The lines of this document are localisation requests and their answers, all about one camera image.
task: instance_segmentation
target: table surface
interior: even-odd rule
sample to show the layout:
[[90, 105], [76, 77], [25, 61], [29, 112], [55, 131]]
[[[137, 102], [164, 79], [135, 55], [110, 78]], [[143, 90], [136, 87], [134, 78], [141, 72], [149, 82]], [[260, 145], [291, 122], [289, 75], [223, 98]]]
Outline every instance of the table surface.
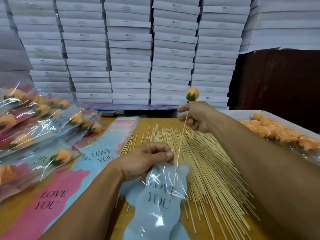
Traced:
[[[102, 124], [107, 127], [110, 123], [114, 121], [114, 118], [103, 118]], [[148, 134], [149, 128], [152, 129], [156, 124], [158, 124], [159, 129], [166, 126], [176, 127], [179, 130], [182, 130], [183, 123], [179, 122], [177, 118], [141, 118], [138, 127], [134, 131], [134, 138], [137, 135], [136, 146], [140, 145], [142, 136], [146, 137]], [[17, 206], [14, 204], [15, 199], [17, 198], [29, 198], [31, 194], [34, 192], [34, 188], [38, 187], [33, 186], [29, 189], [16, 194], [7, 200], [5, 200], [0, 208], [0, 235], [4, 233], [4, 228], [6, 228], [6, 221], [10, 218], [10, 215], [14, 215], [17, 212]], [[252, 199], [253, 205], [256, 207], [256, 214], [259, 216], [260, 221], [254, 218], [252, 215], [245, 216], [245, 219], [249, 223], [251, 229], [248, 231], [249, 236], [252, 240], [280, 240], [280, 239], [300, 239], [294, 233], [288, 231], [286, 228], [277, 223], [277, 221], [270, 216], [260, 204], [257, 199]], [[120, 240], [123, 238], [124, 231], [127, 225], [130, 223], [134, 216], [134, 207], [130, 206], [128, 209], [128, 205], [125, 205], [125, 199], [119, 200], [117, 207], [114, 209], [111, 215], [110, 223], [108, 226], [106, 239], [110, 240]], [[186, 213], [184, 208], [181, 208], [181, 221], [185, 226], [189, 237], [191, 240], [206, 240], [212, 239], [208, 225], [204, 217], [201, 217], [201, 221], [197, 216], [195, 204], [192, 202], [190, 204], [191, 212], [194, 219], [194, 225], [196, 229], [196, 233], [194, 232], [194, 228], [192, 225], [192, 221], [190, 218], [190, 211], [187, 209], [189, 220], [186, 217]], [[210, 209], [210, 206], [205, 203], [206, 212], [208, 214], [209, 221], [211, 223], [212, 229], [215, 234], [215, 239], [222, 240], [224, 236], [220, 229], [220, 226], [216, 223], [214, 215]], [[228, 239], [232, 240], [228, 231], [226, 231], [226, 236]]]

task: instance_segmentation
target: hand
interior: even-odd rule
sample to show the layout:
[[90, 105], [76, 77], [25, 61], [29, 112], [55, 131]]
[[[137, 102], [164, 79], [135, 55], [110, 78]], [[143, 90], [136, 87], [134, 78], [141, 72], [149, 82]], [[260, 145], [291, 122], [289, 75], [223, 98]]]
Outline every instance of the hand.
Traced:
[[[209, 133], [208, 121], [210, 120], [210, 114], [217, 111], [204, 101], [194, 101], [180, 107], [178, 112], [182, 113], [188, 110], [189, 114], [186, 125], [190, 126], [194, 131]], [[187, 114], [181, 115], [179, 121], [184, 122], [186, 116]]]
[[163, 142], [146, 142], [128, 154], [115, 159], [124, 181], [131, 181], [147, 173], [154, 164], [173, 163], [174, 153]]

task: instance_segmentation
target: fingernail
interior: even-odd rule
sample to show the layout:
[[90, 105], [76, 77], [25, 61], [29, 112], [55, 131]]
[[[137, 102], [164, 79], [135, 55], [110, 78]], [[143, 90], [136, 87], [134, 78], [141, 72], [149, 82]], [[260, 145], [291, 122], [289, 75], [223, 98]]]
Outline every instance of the fingernail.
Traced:
[[167, 156], [168, 156], [169, 158], [173, 158], [173, 157], [174, 157], [174, 153], [173, 153], [173, 152], [167, 152]]

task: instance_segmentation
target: stack of boxes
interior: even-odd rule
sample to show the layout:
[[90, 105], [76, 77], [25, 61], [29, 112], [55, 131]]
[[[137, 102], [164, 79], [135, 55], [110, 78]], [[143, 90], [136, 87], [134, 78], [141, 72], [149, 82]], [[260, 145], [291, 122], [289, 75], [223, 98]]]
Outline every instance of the stack of boxes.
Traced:
[[199, 101], [227, 108], [229, 85], [251, 0], [203, 0], [191, 86]]
[[183, 105], [190, 87], [200, 0], [154, 0], [151, 104]]
[[320, 50], [320, 0], [253, 0], [240, 52]]
[[113, 104], [149, 104], [153, 48], [151, 2], [105, 0]]
[[19, 38], [33, 65], [30, 75], [35, 87], [73, 100], [61, 25], [53, 0], [8, 0], [8, 3]]
[[110, 52], [102, 0], [56, 0], [78, 101], [111, 103]]
[[0, 0], [0, 31], [11, 31], [15, 28], [12, 15], [8, 6], [8, 0]]

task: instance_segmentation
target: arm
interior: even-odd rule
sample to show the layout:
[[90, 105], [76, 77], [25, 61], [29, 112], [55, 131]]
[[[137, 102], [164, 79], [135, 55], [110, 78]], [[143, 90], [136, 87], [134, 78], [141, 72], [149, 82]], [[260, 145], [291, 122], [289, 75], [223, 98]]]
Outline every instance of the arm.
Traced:
[[320, 168], [266, 141], [205, 102], [192, 102], [187, 124], [212, 133], [251, 190], [282, 224], [307, 239], [320, 239]]
[[172, 162], [173, 157], [166, 143], [148, 142], [111, 161], [39, 239], [104, 239], [121, 184], [139, 177], [154, 164]]

